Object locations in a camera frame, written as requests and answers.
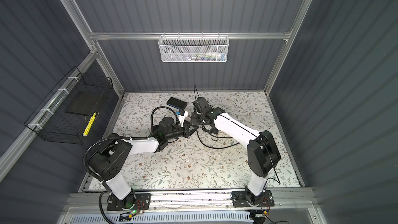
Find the black wire basket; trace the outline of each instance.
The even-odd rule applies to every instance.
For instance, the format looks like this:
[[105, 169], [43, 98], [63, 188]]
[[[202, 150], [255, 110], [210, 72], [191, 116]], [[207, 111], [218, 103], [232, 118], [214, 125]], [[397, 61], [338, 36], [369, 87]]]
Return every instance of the black wire basket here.
[[108, 77], [79, 73], [70, 78], [72, 81], [58, 89], [58, 96], [48, 107], [38, 107], [25, 122], [44, 141], [83, 144], [113, 90]]

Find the white vent grille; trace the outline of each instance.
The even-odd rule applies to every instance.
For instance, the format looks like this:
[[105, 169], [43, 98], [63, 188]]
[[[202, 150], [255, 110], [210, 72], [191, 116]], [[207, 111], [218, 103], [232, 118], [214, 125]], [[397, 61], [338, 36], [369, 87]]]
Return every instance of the white vent grille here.
[[226, 62], [229, 39], [167, 39], [159, 37], [163, 62]]
[[[106, 214], [114, 223], [164, 223], [164, 222], [221, 222], [253, 223], [250, 213], [245, 211], [190, 211], [190, 212], [146, 212], [132, 218], [131, 221], [119, 222], [120, 214]], [[101, 214], [74, 214], [70, 224], [106, 224]]]

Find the leaf pattern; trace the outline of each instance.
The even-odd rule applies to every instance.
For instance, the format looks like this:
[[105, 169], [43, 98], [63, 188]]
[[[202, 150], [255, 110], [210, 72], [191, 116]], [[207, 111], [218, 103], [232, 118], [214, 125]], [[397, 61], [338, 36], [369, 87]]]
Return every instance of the leaf pattern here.
[[[281, 153], [281, 160], [276, 166], [281, 185], [268, 180], [267, 187], [300, 186], [264, 92], [208, 92], [200, 93], [200, 96], [244, 125], [272, 133]], [[188, 102], [186, 110], [192, 112], [193, 93], [129, 93], [113, 132], [121, 136], [147, 135], [153, 108], [166, 106], [170, 97]], [[170, 114], [167, 109], [158, 109], [154, 114], [154, 124]], [[202, 130], [199, 130], [199, 136], [205, 144], [214, 147], [236, 142], [234, 139], [212, 140]], [[168, 144], [161, 152], [129, 156], [122, 173], [135, 189], [203, 189], [244, 187], [249, 182], [251, 170], [243, 146], [214, 150], [204, 147], [193, 134]], [[268, 177], [276, 178], [273, 170]], [[89, 189], [103, 189], [103, 186], [93, 178]]]

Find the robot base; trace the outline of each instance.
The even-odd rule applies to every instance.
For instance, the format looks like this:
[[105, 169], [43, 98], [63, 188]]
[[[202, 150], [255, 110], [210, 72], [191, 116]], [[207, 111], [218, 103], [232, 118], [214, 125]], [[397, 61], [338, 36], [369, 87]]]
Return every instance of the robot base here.
[[[243, 207], [253, 207], [246, 200], [246, 192], [245, 191], [232, 191], [232, 201], [234, 203], [234, 208], [243, 208]], [[260, 201], [261, 207], [273, 207], [275, 206], [275, 202], [272, 197], [272, 193], [270, 190], [266, 190], [261, 196]]]
[[[142, 208], [142, 203], [140, 202], [140, 210], [148, 210], [149, 203], [150, 203], [150, 196], [151, 194], [135, 194], [136, 199], [134, 200], [134, 207], [130, 210], [138, 210], [138, 202], [141, 201], [144, 203], [144, 208]], [[114, 195], [111, 195], [108, 200], [108, 207], [106, 208], [107, 211], [122, 211], [122, 207], [120, 207], [120, 200], [116, 198]]]

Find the yellow object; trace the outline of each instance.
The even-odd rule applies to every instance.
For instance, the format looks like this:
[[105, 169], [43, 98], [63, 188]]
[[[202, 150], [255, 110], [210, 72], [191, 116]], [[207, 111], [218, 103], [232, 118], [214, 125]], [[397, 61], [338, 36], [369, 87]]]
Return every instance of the yellow object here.
[[91, 116], [90, 121], [88, 122], [87, 127], [83, 132], [83, 137], [86, 137], [88, 135], [88, 132], [90, 132], [91, 126], [93, 125], [96, 116], [97, 116], [96, 112], [93, 114], [93, 116]]

